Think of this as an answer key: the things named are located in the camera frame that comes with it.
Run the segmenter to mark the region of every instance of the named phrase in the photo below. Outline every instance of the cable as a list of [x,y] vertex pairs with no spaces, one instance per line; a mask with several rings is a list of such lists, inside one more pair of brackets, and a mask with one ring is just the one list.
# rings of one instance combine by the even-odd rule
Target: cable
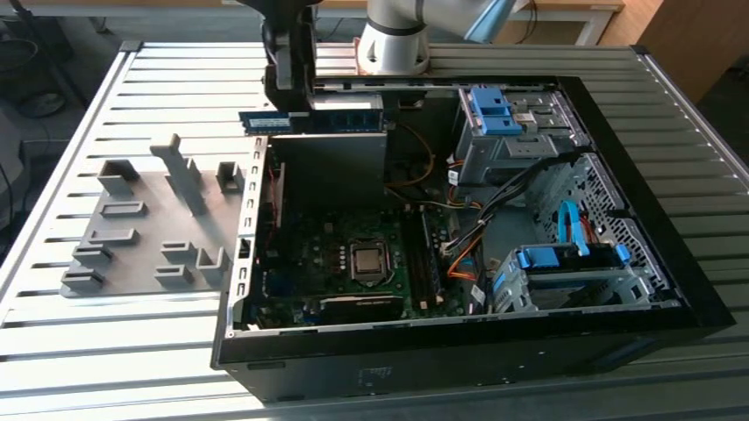
[[422,135],[409,125],[406,125],[405,123],[398,123],[398,125],[413,134],[413,136],[419,140],[419,142],[422,142],[423,149],[426,150],[426,153],[430,155],[430,165],[427,166],[426,171],[423,172],[423,175],[421,177],[407,182],[389,182],[385,185],[386,187],[413,186],[414,184],[426,180],[426,178],[431,175],[431,171],[434,170],[434,154],[431,153],[430,144],[426,143],[426,140],[423,139]]
[[338,27],[341,26],[341,23],[343,22],[343,19],[345,18],[341,18],[338,20],[337,26],[333,28],[333,31],[330,32],[330,34],[325,38],[319,39],[321,42],[326,42],[337,34]]
[[[451,204],[454,206],[465,206],[466,203],[465,202],[455,202],[453,200],[453,193],[455,192],[455,186],[450,186],[450,190],[447,190],[447,204]],[[481,210],[481,203],[479,202],[470,202],[470,207],[473,209],[479,209]]]
[[585,150],[576,150],[573,152],[560,153],[558,156],[552,158],[543,158],[537,161],[530,167],[523,169],[517,173],[509,180],[498,187],[498,191],[494,196],[483,204],[483,208],[477,216],[477,223],[466,234],[454,239],[450,243],[442,246],[443,251],[450,251],[453,248],[465,243],[474,235],[483,231],[489,221],[494,217],[494,212],[498,207],[518,197],[526,190],[527,184],[534,180],[535,176],[541,171],[546,170],[549,167],[566,162],[573,162],[580,158],[581,153]]
[[3,168],[3,164],[0,164],[0,174],[3,175],[3,179],[5,180],[5,185],[8,186],[8,232],[11,232],[8,238],[8,244],[0,253],[0,262],[5,260],[5,254],[11,250],[11,243],[13,242],[13,185],[11,184],[11,179],[8,178],[8,174],[5,173],[5,169]]
[[[43,149],[43,153],[40,155],[41,158],[44,158],[47,156],[47,151],[50,150],[50,145],[52,143],[52,135],[50,134],[50,130],[47,129],[47,125],[41,122],[41,120],[37,120],[39,126],[43,128],[44,130],[44,134],[47,136],[46,140],[44,140],[44,149]],[[25,158],[25,164],[28,165],[28,168],[31,167],[31,157],[25,156],[28,155],[28,153],[25,152],[25,146],[24,146],[25,142],[21,142],[21,150],[24,151],[24,158]],[[24,199],[21,201],[21,213],[25,215],[25,211],[27,211],[27,202],[28,202],[28,195],[32,191],[32,186],[35,185],[35,175],[37,175],[39,173],[36,171],[32,171],[32,175],[29,176],[29,181],[28,181],[28,186],[25,188],[25,192],[24,192]]]
[[276,219],[279,218],[279,214],[276,211],[276,191],[275,191],[276,177],[275,174],[272,174],[272,168],[270,166],[268,166],[268,176],[270,176],[270,207],[272,208],[272,224],[270,228],[268,238],[266,238],[266,245],[264,245],[266,251],[268,250],[272,234],[276,231]]
[[521,40],[515,44],[522,44],[523,42],[527,41],[527,39],[535,32],[537,25],[538,25],[538,4],[535,4],[535,0],[530,0],[530,17],[527,18],[526,33],[523,35],[523,38],[521,38]]
[[466,254],[469,254],[470,250],[473,250],[473,247],[479,243],[481,237],[483,237],[483,233],[481,233],[481,235],[470,242],[469,246],[465,248],[465,250],[459,254],[458,259],[455,259],[455,261],[450,265],[450,269],[447,269],[447,276],[449,277],[458,277],[458,278],[469,279],[471,281],[477,280],[477,277],[474,275],[463,274],[462,272],[455,272],[455,268],[459,265],[459,261],[463,259],[463,257],[466,257]]
[[407,198],[406,196],[403,196],[401,193],[398,193],[391,187],[385,186],[385,189],[395,197],[398,197],[401,200],[403,200],[406,203],[433,204],[433,205],[439,206],[439,207],[446,208],[446,209],[463,209],[462,206],[434,202],[433,200],[413,200],[413,199]]

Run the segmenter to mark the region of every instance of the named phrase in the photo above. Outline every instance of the wooden table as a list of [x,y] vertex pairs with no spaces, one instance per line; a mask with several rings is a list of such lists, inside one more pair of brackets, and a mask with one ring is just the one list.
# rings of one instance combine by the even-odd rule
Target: wooden table
[[[613,13],[624,7],[624,0],[535,0],[535,3],[538,21],[584,22],[584,28],[574,41],[578,46],[597,44]],[[234,0],[28,0],[24,1],[24,5],[36,16],[60,17],[142,17],[155,14],[236,17],[242,13],[255,13],[247,7],[234,7]],[[0,13],[12,14],[7,0],[0,0]],[[319,16],[366,18],[366,0],[326,0],[321,5]],[[529,19],[527,7],[510,16],[513,21],[526,22]]]

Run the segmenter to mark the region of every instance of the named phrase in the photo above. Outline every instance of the yellow wire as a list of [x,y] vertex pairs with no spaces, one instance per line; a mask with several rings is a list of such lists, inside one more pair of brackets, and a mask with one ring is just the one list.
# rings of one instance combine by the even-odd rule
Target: yellow wire
[[426,149],[426,153],[430,155],[430,165],[426,168],[426,172],[423,173],[423,175],[417,178],[415,180],[410,180],[407,182],[389,182],[385,186],[387,187],[406,187],[406,186],[413,186],[414,184],[422,182],[423,180],[426,180],[426,178],[430,176],[431,171],[434,170],[434,154],[431,153],[431,148],[429,143],[426,143],[426,140],[423,139],[422,135],[406,124],[403,123],[398,123],[398,125],[406,129],[409,132],[411,132],[413,136],[419,140],[419,142],[422,142],[423,145],[423,149]]

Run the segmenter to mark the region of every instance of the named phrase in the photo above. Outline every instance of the blue plastic clip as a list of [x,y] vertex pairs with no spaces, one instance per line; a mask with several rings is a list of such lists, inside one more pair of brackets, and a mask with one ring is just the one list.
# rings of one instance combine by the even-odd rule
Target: blue plastic clip
[[560,260],[553,247],[533,247],[526,249],[530,264],[534,268],[558,268]]
[[570,242],[577,246],[581,256],[590,255],[590,249],[585,243],[584,225],[581,224],[581,214],[577,211],[577,203],[572,200],[564,200],[560,204],[560,211],[557,217],[557,238],[560,238],[561,243],[568,242],[566,238],[566,217],[570,216],[570,232],[573,237],[569,239]]
[[629,265],[632,261],[630,249],[624,244],[617,244],[617,246],[613,249],[617,251],[617,254],[620,255],[621,263]]
[[525,252],[517,252],[517,261],[519,262],[519,267],[523,269],[530,268],[530,260],[527,259]]
[[473,110],[481,121],[481,132],[486,135],[518,135],[523,133],[523,126],[515,123],[511,104],[495,87],[470,89]]
[[497,290],[502,286],[502,282],[505,281],[505,274],[499,275],[497,280],[494,281],[494,285],[491,286],[491,291],[497,293]]

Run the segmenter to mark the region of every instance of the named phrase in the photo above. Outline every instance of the floor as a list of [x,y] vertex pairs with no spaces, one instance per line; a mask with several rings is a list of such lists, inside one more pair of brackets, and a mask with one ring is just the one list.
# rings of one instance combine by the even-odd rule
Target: floor
[[[147,39],[164,42],[223,42],[259,41],[260,21],[247,18],[62,18],[62,27],[75,49],[75,57],[66,63],[71,76],[87,98],[94,98],[100,81],[118,54],[124,39]],[[347,42],[362,33],[363,19],[322,18],[318,36],[326,42]],[[433,42],[461,42],[450,34],[433,31]],[[744,160],[749,158],[749,78],[738,72],[729,72],[698,104],[728,143]],[[32,156],[33,183],[28,192],[27,211],[17,224],[0,232],[0,262],[5,247],[17,235],[28,212],[33,207],[50,174],[54,170],[66,142],[71,138],[84,109],[71,100],[60,114],[31,120],[20,117],[11,107],[0,103],[0,108],[11,113],[12,120],[24,136],[24,146]]]

